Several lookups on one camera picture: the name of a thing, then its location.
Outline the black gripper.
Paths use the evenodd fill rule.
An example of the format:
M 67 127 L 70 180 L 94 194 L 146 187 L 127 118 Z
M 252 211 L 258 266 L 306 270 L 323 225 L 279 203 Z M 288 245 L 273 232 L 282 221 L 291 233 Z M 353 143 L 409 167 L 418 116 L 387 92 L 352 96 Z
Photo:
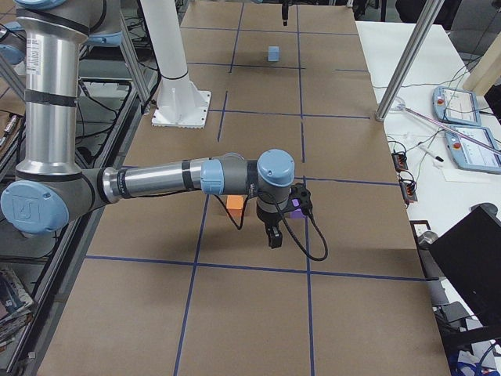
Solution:
M 279 229 L 281 216 L 277 211 L 269 212 L 257 205 L 257 216 L 264 223 L 270 248 L 281 248 L 283 235 Z

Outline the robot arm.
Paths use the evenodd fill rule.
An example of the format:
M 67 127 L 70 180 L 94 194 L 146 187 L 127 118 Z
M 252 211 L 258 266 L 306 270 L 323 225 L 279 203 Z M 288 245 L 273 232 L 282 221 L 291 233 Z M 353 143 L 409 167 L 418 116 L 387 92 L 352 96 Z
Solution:
M 229 153 L 147 168 L 76 164 L 80 49 L 123 41 L 120 2 L 19 1 L 16 17 L 27 38 L 26 146 L 16 181 L 1 195 L 9 223 L 24 233 L 51 233 L 122 199 L 199 190 L 255 198 L 269 246 L 281 246 L 279 225 L 294 180 L 294 159 L 283 150 L 256 160 Z

